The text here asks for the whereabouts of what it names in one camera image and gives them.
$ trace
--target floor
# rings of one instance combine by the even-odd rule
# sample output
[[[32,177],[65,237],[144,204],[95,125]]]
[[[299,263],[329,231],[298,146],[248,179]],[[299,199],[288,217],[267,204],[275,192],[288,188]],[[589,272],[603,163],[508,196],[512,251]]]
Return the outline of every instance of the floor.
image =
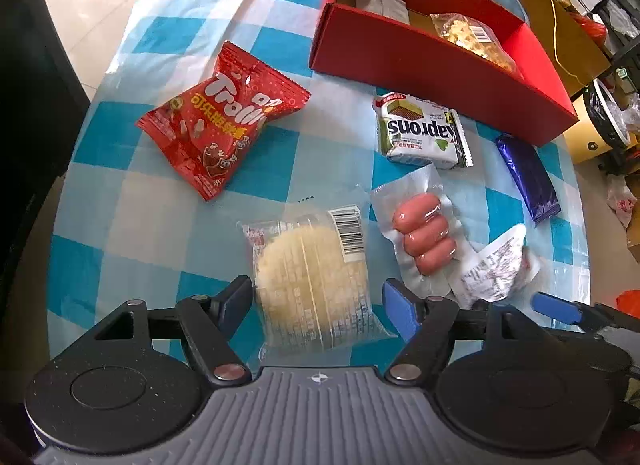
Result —
[[[136,0],[46,0],[62,43],[87,95],[93,97],[120,44]],[[614,305],[623,290],[640,288],[640,265],[626,249],[623,226],[606,204],[595,162],[577,166],[591,255],[591,297]],[[48,360],[45,289],[49,240],[62,179],[53,186],[15,276],[2,334],[0,399],[20,400],[24,385]]]

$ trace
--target checkered tablecloth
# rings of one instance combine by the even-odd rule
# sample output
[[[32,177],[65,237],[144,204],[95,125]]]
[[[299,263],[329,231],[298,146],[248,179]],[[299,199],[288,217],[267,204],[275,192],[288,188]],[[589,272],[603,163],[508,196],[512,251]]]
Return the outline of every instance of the checkered tablecloth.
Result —
[[[319,4],[137,2],[66,173],[49,264],[52,355],[127,299],[171,307],[196,293],[213,295],[236,275],[251,275],[238,221],[277,219],[287,202],[356,184],[371,189],[415,169],[376,152],[374,88],[308,68]],[[226,39],[287,74],[312,97],[303,111],[268,125],[226,190],[205,203],[134,122],[209,77]],[[513,224],[526,223],[527,244],[543,258],[544,269],[513,301],[527,313],[536,290],[588,302],[584,219],[564,140],[538,150],[562,214],[534,228],[493,143],[498,132],[470,119],[463,118],[463,125],[475,166],[440,174],[469,241],[479,249]],[[384,279],[399,277],[399,271],[371,211],[366,230],[370,292],[380,304]],[[261,342],[252,311],[232,346],[249,360]],[[384,367],[401,346],[399,339],[385,340],[334,350],[313,362]],[[158,341],[156,347],[180,355],[179,343]]]

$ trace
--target red candy bag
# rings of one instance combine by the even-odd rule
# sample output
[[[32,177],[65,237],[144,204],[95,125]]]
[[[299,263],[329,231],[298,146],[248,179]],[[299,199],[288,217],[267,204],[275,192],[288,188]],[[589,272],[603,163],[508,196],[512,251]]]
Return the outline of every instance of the red candy bag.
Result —
[[[212,78],[145,113],[136,125],[208,201],[225,187],[263,125],[302,109],[310,96],[225,41]]]

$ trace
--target red cardboard box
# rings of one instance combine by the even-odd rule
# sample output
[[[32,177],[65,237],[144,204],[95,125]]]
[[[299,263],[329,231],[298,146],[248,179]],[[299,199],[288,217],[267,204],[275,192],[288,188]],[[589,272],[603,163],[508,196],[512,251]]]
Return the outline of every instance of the red cardboard box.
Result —
[[[577,122],[542,45],[508,10],[491,0],[403,1],[411,25],[344,0],[324,0],[309,66],[455,108],[537,146]],[[440,12],[458,12],[490,26],[522,78],[438,37],[433,25],[429,30],[428,15]]]

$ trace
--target purple wrapper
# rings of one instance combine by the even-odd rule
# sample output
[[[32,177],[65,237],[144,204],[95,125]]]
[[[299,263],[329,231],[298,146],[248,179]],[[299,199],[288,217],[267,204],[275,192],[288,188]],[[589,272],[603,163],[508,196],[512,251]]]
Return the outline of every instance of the purple wrapper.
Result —
[[[558,214],[561,209],[556,190],[533,146],[507,133],[496,138],[495,144],[536,225]]]

